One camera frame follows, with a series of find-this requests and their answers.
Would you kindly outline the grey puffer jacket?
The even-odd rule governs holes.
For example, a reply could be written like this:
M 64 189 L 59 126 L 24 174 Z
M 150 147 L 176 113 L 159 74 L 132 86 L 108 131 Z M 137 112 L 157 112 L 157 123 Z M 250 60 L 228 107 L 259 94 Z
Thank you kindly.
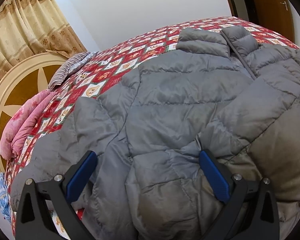
M 280 238 L 300 220 L 300 49 L 260 44 L 242 26 L 186 28 L 175 50 L 141 63 L 97 98 L 79 97 L 15 177 L 98 164 L 74 208 L 95 239 L 200 239 L 222 209 L 199 167 L 209 150 L 247 180 L 268 178 Z

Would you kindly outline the blue patterned cloth pile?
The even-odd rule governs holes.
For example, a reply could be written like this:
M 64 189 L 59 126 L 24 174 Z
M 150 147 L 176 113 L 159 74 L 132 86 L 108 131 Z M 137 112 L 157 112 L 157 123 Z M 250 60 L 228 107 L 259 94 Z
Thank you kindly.
M 0 172 L 0 212 L 3 215 L 4 219 L 12 224 L 11 208 L 4 175 L 5 174 L 3 172 Z

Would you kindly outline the pink folded quilt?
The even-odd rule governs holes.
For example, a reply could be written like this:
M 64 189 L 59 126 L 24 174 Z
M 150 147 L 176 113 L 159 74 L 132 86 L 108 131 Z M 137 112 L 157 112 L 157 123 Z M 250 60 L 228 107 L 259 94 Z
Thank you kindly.
M 17 157 L 25 140 L 56 92 L 43 90 L 27 100 L 8 121 L 0 139 L 0 155 L 5 160 Z

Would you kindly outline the cream wooden headboard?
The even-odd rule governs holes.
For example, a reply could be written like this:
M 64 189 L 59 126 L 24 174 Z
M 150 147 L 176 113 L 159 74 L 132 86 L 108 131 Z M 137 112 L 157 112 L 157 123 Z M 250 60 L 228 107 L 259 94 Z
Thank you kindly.
M 67 60 L 57 53 L 33 55 L 15 65 L 0 81 L 0 139 L 18 109 L 35 94 L 47 89 L 56 70 Z M 6 161 L 0 155 L 0 172 Z

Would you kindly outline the red patterned bed sheet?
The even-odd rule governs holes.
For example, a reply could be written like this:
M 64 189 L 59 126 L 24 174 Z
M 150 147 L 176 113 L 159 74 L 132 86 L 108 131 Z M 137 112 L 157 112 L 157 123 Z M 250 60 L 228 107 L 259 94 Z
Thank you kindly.
M 233 26 L 244 27 L 260 44 L 277 44 L 299 49 L 292 41 L 272 30 L 235 17 L 225 17 L 169 25 L 131 38 L 98 53 L 55 91 L 56 95 L 46 109 L 43 110 L 33 130 L 27 136 L 21 153 L 7 161 L 5 179 L 10 197 L 10 206 L 12 183 L 15 177 L 30 163 L 35 143 L 43 136 L 61 129 L 66 116 L 74 110 L 75 102 L 79 97 L 97 98 L 119 83 L 125 74 L 137 68 L 141 63 L 175 50 L 179 34 L 186 28 L 219 33 L 222 29 Z M 84 210 L 83 208 L 74 208 L 74 203 L 72 202 L 71 206 L 83 223 Z M 13 219 L 15 229 L 17 211 L 13 211 Z

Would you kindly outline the striped grey pillow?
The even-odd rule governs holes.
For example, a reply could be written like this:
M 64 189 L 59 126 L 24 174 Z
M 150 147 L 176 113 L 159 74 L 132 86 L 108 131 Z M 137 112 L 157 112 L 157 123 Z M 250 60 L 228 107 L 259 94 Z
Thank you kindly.
M 71 75 L 78 72 L 91 58 L 97 55 L 98 52 L 81 52 L 67 59 L 55 72 L 49 82 L 48 89 L 53 91 L 69 78 Z

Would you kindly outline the beige gold curtain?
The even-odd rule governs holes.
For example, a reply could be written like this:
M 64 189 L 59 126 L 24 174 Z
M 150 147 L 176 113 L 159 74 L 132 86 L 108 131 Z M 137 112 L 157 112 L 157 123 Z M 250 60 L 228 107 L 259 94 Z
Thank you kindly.
M 56 0 L 5 0 L 0 6 L 0 80 L 28 57 L 85 51 Z

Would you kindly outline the brown wooden door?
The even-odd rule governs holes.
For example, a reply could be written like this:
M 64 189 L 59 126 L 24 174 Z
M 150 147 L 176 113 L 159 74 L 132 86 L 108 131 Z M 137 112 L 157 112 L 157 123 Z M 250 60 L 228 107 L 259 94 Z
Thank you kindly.
M 280 2 L 287 2 L 288 11 Z M 288 0 L 254 0 L 259 25 L 295 41 L 292 12 Z

